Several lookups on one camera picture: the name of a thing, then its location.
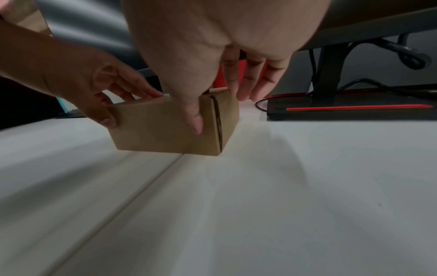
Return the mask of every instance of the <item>gray wall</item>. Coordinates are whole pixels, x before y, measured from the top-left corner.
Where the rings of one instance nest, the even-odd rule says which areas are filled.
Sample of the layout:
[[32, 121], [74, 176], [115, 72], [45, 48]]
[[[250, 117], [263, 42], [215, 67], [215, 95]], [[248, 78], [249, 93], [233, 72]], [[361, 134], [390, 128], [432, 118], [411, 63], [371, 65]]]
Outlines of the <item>gray wall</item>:
[[[411, 34], [407, 45], [430, 55], [433, 59], [431, 66], [424, 70], [411, 70], [399, 61], [395, 53], [374, 45], [362, 44], [347, 57], [340, 85], [360, 78], [375, 79], [391, 86], [437, 83], [437, 30]], [[319, 52], [319, 49], [315, 51], [316, 61]], [[287, 72], [273, 94], [308, 92], [311, 74], [308, 51], [295, 53]], [[354, 88], [365, 87], [371, 85], [354, 86]]]

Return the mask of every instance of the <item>person's left hand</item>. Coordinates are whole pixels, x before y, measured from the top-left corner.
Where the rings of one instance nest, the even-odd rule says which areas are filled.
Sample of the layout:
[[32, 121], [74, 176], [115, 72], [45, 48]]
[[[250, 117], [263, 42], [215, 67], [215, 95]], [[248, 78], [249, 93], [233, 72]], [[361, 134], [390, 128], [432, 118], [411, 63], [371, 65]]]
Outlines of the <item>person's left hand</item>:
[[109, 90], [124, 101], [160, 97], [144, 77], [101, 49], [73, 44], [0, 22], [0, 74], [74, 104], [107, 128], [117, 125], [105, 106]]

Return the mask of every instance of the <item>white table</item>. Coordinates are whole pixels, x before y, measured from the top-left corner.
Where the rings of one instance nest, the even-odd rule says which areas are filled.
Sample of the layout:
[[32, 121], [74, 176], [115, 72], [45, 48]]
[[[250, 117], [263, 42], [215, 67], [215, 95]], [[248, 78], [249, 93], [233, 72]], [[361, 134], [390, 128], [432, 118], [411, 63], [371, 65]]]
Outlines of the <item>white table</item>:
[[63, 255], [45, 258], [59, 243], [53, 230], [49, 247], [8, 263], [9, 275], [35, 275], [24, 265], [39, 259], [41, 273], [56, 267], [57, 276], [437, 274], [437, 123], [266, 122], [241, 107], [219, 157], [136, 153], [143, 169], [129, 173], [136, 162], [113, 164], [117, 191], [128, 177], [155, 175], [118, 214], [83, 214], [89, 224], [74, 225], [87, 238], [64, 232], [72, 244]]

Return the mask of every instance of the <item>red stripe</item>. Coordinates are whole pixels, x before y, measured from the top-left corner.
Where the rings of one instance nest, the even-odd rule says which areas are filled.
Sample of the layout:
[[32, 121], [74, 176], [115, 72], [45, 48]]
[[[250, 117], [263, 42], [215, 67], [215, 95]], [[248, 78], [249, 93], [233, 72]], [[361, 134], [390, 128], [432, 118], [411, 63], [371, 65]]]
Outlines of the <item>red stripe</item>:
[[294, 107], [287, 111], [326, 111], [326, 110], [359, 110], [359, 109], [405, 109], [405, 108], [433, 108], [432, 105], [356, 105], [356, 106], [323, 106], [323, 107]]

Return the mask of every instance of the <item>red object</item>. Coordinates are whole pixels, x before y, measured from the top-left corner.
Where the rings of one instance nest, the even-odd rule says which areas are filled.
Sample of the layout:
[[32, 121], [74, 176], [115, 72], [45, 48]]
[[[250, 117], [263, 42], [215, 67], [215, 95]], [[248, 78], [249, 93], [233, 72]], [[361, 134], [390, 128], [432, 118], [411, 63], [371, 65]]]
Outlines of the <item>red object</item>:
[[327, 111], [327, 110], [405, 109], [405, 108], [433, 108], [433, 106], [432, 105], [323, 106], [323, 107], [295, 107], [295, 108], [287, 108], [287, 111]]
[[[259, 75], [260, 78], [264, 75], [266, 66], [267, 66], [267, 62], [264, 64], [261, 74]], [[241, 80], [243, 79], [245, 69], [246, 69], [246, 60], [240, 60], [238, 62], [238, 84], [241, 84]], [[213, 88], [220, 88], [220, 87], [226, 87], [221, 65], [220, 68], [218, 69], [217, 77], [213, 82]]]

